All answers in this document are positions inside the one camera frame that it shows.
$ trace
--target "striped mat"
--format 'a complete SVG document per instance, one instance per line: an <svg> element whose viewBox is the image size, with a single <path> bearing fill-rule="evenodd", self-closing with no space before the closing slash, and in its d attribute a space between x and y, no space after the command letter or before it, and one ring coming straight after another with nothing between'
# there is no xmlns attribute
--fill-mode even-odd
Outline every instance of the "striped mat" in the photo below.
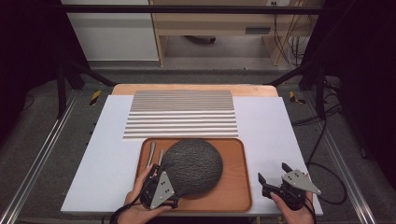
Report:
<svg viewBox="0 0 396 224"><path fill-rule="evenodd" d="M137 91L124 140L238 137L230 91Z"/></svg>

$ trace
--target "orange tray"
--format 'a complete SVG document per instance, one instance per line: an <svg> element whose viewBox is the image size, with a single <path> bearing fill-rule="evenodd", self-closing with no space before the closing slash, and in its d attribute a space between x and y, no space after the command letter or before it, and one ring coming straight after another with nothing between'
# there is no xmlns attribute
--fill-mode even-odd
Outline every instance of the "orange tray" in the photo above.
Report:
<svg viewBox="0 0 396 224"><path fill-rule="evenodd" d="M145 169L149 159L150 143L155 141L156 147L152 163L158 163L160 151L166 150L183 138L148 138L142 144L137 174ZM252 205L248 168L242 142L236 138L206 138L221 155L223 173L219 183L209 192L178 201L174 212L246 212Z"/></svg>

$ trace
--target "white tabletop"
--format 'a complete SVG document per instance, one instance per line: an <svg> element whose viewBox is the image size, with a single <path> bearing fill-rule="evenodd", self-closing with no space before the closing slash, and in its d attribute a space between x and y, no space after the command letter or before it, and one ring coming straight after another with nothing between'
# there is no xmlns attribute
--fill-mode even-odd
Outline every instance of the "white tabletop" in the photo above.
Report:
<svg viewBox="0 0 396 224"><path fill-rule="evenodd" d="M72 214L112 213L132 189L144 139L123 141L132 95L109 95L61 211ZM246 213L173 213L170 216L269 216L280 211L262 197L261 173L280 185L281 163L306 173L304 160L280 97L233 97L239 139L245 146L253 205ZM317 215L323 211L315 195Z"/></svg>

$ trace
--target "dark textured disc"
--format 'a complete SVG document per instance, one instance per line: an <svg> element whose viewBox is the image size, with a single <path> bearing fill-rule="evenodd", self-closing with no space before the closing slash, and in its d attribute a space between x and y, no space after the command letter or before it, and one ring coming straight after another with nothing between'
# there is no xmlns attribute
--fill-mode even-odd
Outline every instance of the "dark textured disc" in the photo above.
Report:
<svg viewBox="0 0 396 224"><path fill-rule="evenodd" d="M219 182L223 164L219 152L202 139L183 139L163 156L163 168L177 196L197 195Z"/></svg>

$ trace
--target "hand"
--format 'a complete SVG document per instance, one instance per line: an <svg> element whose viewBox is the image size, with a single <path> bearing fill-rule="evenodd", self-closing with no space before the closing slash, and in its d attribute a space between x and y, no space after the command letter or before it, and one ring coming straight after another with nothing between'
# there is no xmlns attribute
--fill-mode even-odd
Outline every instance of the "hand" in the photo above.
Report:
<svg viewBox="0 0 396 224"><path fill-rule="evenodd" d="M300 210L293 211L288 208L285 202L276 194L271 192L271 197L274 200L276 206L282 212L283 216L286 219L288 224L313 224L314 219L312 218L311 213L306 209L306 207L302 207ZM309 208L312 208L311 202L313 202L313 194L312 192L306 192L305 204L308 205Z"/></svg>
<svg viewBox="0 0 396 224"><path fill-rule="evenodd" d="M131 203L137 195L140 193L140 190L143 187L143 182L146 179L146 176L149 174L149 171L152 168L152 164L148 167L145 172L139 176L136 181L134 182L134 189L128 192L125 198L125 203ZM164 213L165 211L171 210L171 206L160 206L153 210L146 209L142 204L133 205L130 209L122 212L119 216L118 223L119 224L144 224L150 221L152 218L159 216L160 214Z"/></svg>

